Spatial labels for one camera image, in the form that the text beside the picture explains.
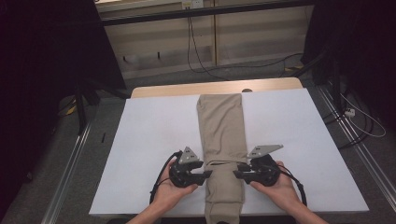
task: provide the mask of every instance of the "white paper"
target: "white paper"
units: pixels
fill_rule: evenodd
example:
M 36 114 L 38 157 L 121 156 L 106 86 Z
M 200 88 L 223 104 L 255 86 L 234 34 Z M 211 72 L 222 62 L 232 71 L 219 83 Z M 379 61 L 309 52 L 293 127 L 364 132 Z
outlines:
M 311 210 L 368 211 L 307 90 L 242 94 L 247 149 L 282 144 L 284 147 L 271 155 L 283 161 L 304 185 Z M 188 146 L 203 157 L 198 98 L 191 95 L 127 100 L 91 215 L 140 213 L 149 205 L 149 192 L 172 153 Z M 245 185 L 245 192 L 242 215 L 284 214 L 251 186 Z M 166 216 L 201 217 L 204 209 L 205 184 Z

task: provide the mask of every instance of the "beige fabric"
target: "beige fabric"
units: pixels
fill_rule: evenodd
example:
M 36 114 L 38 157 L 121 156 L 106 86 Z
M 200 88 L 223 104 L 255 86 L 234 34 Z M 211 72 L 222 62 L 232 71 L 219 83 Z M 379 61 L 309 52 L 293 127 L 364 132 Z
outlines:
M 242 95 L 201 95 L 198 120 L 204 148 L 206 223 L 239 223 L 244 202 L 243 181 L 233 174 L 238 162 L 247 162 Z

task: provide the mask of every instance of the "person's left hand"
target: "person's left hand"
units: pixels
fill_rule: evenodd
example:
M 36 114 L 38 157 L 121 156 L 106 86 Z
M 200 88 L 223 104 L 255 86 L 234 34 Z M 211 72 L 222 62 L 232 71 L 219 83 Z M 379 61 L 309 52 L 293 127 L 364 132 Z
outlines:
M 159 183 L 161 183 L 163 180 L 164 181 L 158 187 L 153 201 L 153 203 L 164 206 L 166 211 L 174 208 L 180 199 L 188 194 L 193 193 L 198 188 L 198 185 L 196 184 L 190 185 L 186 188 L 178 188 L 172 183 L 172 181 L 169 179 L 169 169 L 174 162 L 175 161 L 170 161 L 166 165 Z

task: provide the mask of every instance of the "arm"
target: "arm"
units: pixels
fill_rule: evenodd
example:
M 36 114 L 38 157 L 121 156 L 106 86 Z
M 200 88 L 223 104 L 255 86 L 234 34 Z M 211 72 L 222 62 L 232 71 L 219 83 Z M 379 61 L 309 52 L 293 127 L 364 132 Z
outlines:
M 327 223 L 300 202 L 291 179 L 280 175 L 272 187 L 265 187 L 258 182 L 250 182 L 250 186 L 261 193 L 266 194 L 279 208 L 285 210 L 301 224 L 324 224 Z
M 130 220 L 127 224 L 148 224 L 154 223 L 155 220 L 162 217 L 167 211 L 171 210 L 176 206 L 178 201 L 184 196 L 191 194 L 195 191 L 198 186 L 190 185 L 184 189 L 175 187 L 169 178 L 170 165 L 174 161 L 170 161 L 163 171 L 163 175 L 160 178 L 161 185 L 157 189 L 154 201 L 141 212 L 139 215 Z

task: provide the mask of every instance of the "forearm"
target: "forearm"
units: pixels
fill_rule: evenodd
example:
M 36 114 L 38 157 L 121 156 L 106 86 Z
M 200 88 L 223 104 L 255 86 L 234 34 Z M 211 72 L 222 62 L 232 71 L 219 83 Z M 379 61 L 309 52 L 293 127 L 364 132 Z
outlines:
M 290 206 L 286 212 L 294 217 L 300 224 L 326 224 L 327 222 L 318 217 L 302 203 Z
M 166 208 L 162 204 L 152 203 L 143 212 L 127 222 L 127 224 L 154 223 L 154 221 L 162 217 L 166 211 Z

